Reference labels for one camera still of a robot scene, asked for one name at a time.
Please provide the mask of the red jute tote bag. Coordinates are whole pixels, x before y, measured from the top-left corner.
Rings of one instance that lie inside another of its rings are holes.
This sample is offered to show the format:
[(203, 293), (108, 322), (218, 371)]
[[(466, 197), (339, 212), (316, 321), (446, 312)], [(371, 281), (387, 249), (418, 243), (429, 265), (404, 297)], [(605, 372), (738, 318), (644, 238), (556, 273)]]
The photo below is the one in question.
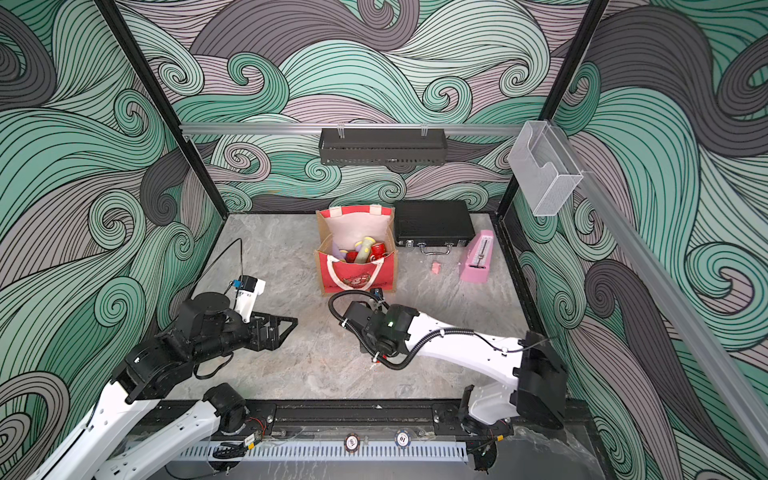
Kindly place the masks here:
[[(315, 213), (320, 246), (315, 263), (323, 294), (347, 290), (379, 288), (393, 291), (398, 277), (398, 254), (394, 240), (394, 209), (381, 205), (336, 206)], [(387, 247), (385, 258), (365, 264), (354, 262), (355, 244), (373, 237)], [(346, 261), (331, 255), (333, 249), (346, 250)]]

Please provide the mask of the pale green flashlight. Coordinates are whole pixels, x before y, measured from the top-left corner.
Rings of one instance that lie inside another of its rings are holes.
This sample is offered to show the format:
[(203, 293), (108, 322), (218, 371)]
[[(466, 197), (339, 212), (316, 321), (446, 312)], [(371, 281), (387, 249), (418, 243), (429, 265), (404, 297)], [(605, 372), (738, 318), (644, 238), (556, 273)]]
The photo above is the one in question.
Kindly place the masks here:
[(376, 243), (377, 241), (370, 236), (366, 236), (362, 240), (357, 242), (355, 244), (355, 250), (357, 252), (357, 255), (355, 257), (354, 262), (356, 264), (367, 263), (370, 259), (370, 256), (372, 255), (372, 248)]

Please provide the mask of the red flashlight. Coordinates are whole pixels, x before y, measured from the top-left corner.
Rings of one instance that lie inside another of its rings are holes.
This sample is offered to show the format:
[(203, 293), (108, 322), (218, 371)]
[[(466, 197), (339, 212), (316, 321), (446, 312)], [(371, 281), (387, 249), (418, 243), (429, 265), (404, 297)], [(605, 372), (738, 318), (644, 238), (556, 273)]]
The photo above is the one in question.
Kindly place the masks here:
[(385, 258), (387, 255), (387, 247), (383, 242), (375, 243), (371, 247), (371, 254), (369, 260), (371, 262)]

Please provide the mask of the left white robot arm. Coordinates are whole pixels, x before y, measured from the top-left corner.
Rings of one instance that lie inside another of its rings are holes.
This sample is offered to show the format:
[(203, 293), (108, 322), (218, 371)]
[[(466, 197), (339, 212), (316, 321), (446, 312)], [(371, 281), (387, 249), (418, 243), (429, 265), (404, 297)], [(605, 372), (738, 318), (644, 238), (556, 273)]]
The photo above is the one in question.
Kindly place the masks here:
[(114, 453), (131, 430), (200, 364), (239, 349), (274, 351), (298, 324), (257, 312), (249, 321), (227, 309), (178, 319), (141, 343), (113, 371), (91, 413), (33, 473), (33, 479), (147, 479), (176, 455), (216, 433), (247, 425), (245, 399), (229, 384), (210, 388), (186, 412), (138, 447)]

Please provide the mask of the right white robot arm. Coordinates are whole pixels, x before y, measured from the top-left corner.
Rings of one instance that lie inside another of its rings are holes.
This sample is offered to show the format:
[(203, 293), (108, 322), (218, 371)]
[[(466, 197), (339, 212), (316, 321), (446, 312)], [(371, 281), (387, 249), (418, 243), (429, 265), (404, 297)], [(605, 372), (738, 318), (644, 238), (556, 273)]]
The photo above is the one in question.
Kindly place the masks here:
[(568, 372), (550, 339), (541, 334), (484, 334), (397, 304), (372, 307), (357, 301), (343, 314), (330, 311), (373, 361), (391, 370), (403, 370), (423, 356), (491, 379), (488, 385), (465, 391), (464, 415), (472, 428), (513, 417), (547, 429), (563, 427)]

